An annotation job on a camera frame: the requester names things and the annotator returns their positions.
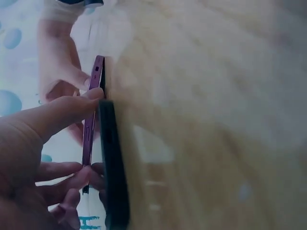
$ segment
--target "blue polka dot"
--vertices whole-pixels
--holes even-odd
[[[85,11],[84,11],[84,14],[89,15],[91,13],[94,13],[95,9],[96,8],[94,8],[94,7],[93,8],[86,8]]]
[[[13,5],[17,0],[0,0],[0,8],[5,8]]]
[[[20,29],[10,29],[3,40],[3,44],[7,49],[14,49],[21,41],[22,33]]]
[[[10,91],[0,90],[0,115],[7,116],[21,111],[22,103],[19,97]]]
[[[42,154],[42,162],[52,162],[52,157],[50,157],[49,155],[46,154]]]

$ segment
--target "wrist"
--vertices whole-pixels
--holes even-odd
[[[38,22],[38,39],[40,37],[67,37],[71,34],[73,23],[41,19]]]

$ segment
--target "wood grain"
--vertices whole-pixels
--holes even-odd
[[[108,56],[131,229],[306,229],[305,5],[122,0],[96,10],[82,66]]]

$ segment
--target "fingernail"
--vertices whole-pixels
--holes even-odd
[[[88,85],[89,85],[89,84],[90,84],[90,79],[88,78],[88,79],[85,80],[84,86],[85,86],[86,88],[88,88]]]
[[[101,98],[104,97],[104,91],[100,87],[98,87],[98,88],[94,88],[94,89],[86,92],[82,96],[86,97],[90,100],[101,99]]]

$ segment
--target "black phone case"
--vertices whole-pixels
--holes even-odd
[[[105,165],[106,229],[125,230],[130,219],[130,206],[113,102],[101,100],[98,113]]]

